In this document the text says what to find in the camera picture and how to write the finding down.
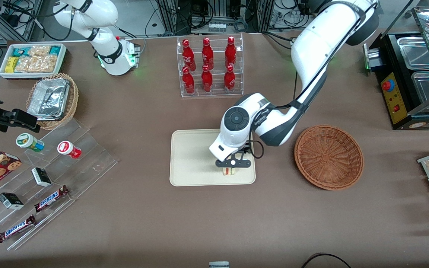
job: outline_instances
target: brown table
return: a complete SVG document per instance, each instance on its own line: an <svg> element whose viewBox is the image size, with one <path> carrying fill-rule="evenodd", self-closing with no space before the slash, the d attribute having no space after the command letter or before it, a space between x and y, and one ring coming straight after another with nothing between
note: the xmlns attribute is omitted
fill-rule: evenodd
<svg viewBox="0 0 429 268"><path fill-rule="evenodd" d="M290 52L261 34L244 37L245 93L287 103ZM429 267L429 185L416 163L429 155L429 131L391 130L376 79L362 71L360 46L335 56L293 137L256 161L254 184L174 187L171 134L218 128L236 100L182 99L175 42L150 39L140 67L120 77L100 67L88 42L66 44L64 71L80 90L76 118L119 163L20 249L0 246L0 267L300 267L316 252L353 267ZM23 109L33 84L1 79L2 107ZM353 187L321 190L296 168L296 138L316 124L359 142L365 170ZM22 132L0 133L0 150L22 154L14 144ZM342 265L322 257L308 267Z"/></svg>

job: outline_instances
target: red switch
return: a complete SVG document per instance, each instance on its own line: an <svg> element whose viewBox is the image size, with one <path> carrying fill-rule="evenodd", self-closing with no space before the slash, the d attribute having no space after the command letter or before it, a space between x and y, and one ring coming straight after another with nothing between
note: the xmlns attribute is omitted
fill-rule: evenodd
<svg viewBox="0 0 429 268"><path fill-rule="evenodd" d="M391 87L391 84L388 81L386 81L385 83L382 84L382 89L385 91L389 90L390 87Z"/></svg>

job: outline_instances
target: wicker basket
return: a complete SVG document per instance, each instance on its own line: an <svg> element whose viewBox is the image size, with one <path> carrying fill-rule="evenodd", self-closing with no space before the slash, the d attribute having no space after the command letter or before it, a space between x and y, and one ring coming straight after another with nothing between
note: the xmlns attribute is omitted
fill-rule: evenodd
<svg viewBox="0 0 429 268"><path fill-rule="evenodd" d="M43 78L42 80L49 80L55 78L64 78L70 82L69 96L67 96L66 108L64 111L63 119L59 121L38 121L37 124L41 126L42 129L53 130L57 126L65 124L72 119L75 113L75 109L77 108L77 101L79 100L79 90L77 89L77 85L74 83L72 78L64 73L58 73L55 75L51 75ZM32 87L31 92L29 93L28 100L26 101L26 111L29 108L29 104L31 103L32 94L34 93L34 88L36 85Z"/></svg>
<svg viewBox="0 0 429 268"><path fill-rule="evenodd" d="M359 180L364 168L357 142L330 125L306 129L296 141L294 158L305 178L326 190L349 188Z"/></svg>

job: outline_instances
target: red bottle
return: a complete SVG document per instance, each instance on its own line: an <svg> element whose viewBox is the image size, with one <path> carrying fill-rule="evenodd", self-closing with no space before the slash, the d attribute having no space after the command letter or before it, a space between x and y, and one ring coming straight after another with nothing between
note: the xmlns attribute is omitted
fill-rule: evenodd
<svg viewBox="0 0 429 268"><path fill-rule="evenodd" d="M226 68L227 72L225 73L225 91L226 93L233 93L235 90L235 74L233 73L233 66L230 65Z"/></svg>
<svg viewBox="0 0 429 268"><path fill-rule="evenodd" d="M203 38L203 51L201 51L203 57L203 64L207 64L208 68L212 70L215 67L213 59L213 48L210 45L210 39L208 37Z"/></svg>
<svg viewBox="0 0 429 268"><path fill-rule="evenodd" d="M188 66L190 71L196 70L196 64L194 63L193 49L190 48L190 42L188 39L182 41L183 44L183 61L185 66Z"/></svg>
<svg viewBox="0 0 429 268"><path fill-rule="evenodd" d="M207 64L203 66L203 73L201 74L201 81L203 82L203 90L210 93L213 89L213 75L211 75L210 68Z"/></svg>
<svg viewBox="0 0 429 268"><path fill-rule="evenodd" d="M225 50L225 65L226 68L231 64L235 66L236 64L236 48L235 48L235 38L233 36L228 37L228 46L226 46Z"/></svg>
<svg viewBox="0 0 429 268"><path fill-rule="evenodd" d="M194 79L193 76L190 74L190 70L188 67L183 66L183 87L185 88L186 94L193 95L194 94Z"/></svg>

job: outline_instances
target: clear acrylic bottle rack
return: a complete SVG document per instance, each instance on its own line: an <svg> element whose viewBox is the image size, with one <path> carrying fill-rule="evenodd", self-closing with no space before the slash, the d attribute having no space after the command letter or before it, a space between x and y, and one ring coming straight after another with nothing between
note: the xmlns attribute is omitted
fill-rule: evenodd
<svg viewBox="0 0 429 268"><path fill-rule="evenodd" d="M233 36L235 38L236 47L236 64L234 66L235 78L235 90L233 93L227 93L225 91L225 49L228 44L228 37ZM189 37L189 38L177 38L177 60L178 60L178 76L180 77L180 90L182 97L210 97L210 96L229 96L229 95L243 95L244 93L244 61L243 61L243 35L242 34L221 34L221 35L210 35L210 44L213 48L214 54L214 68L211 70L213 75L213 90L211 93L207 93L203 90L203 84L201 83L201 74L203 73L203 59L201 58L201 51L203 50L203 39L202 37ZM191 72L194 78L194 94L188 95L183 87L182 80L182 68L184 66L183 61L183 46L181 44L183 39L190 41L190 47L193 49L194 62L196 63L196 70Z"/></svg>
<svg viewBox="0 0 429 268"><path fill-rule="evenodd" d="M43 151L36 153L26 150L20 157L23 165L16 170L19 173L13 178L5 178L0 182L0 193L14 193L24 203L21 209L13 210L7 209L0 202L0 233L24 221L32 214L37 222L35 226L27 227L21 233L4 241L2 246L7 250L15 250L22 246L115 166L117 161L94 140L88 131L87 127L75 119L57 127L41 139L45 144ZM57 145L64 140L72 142L82 150L82 155L78 159L58 153ZM42 187L36 184L31 173L34 167L46 170L52 181L51 186ZM63 185L66 185L70 192L36 214L34 205Z"/></svg>

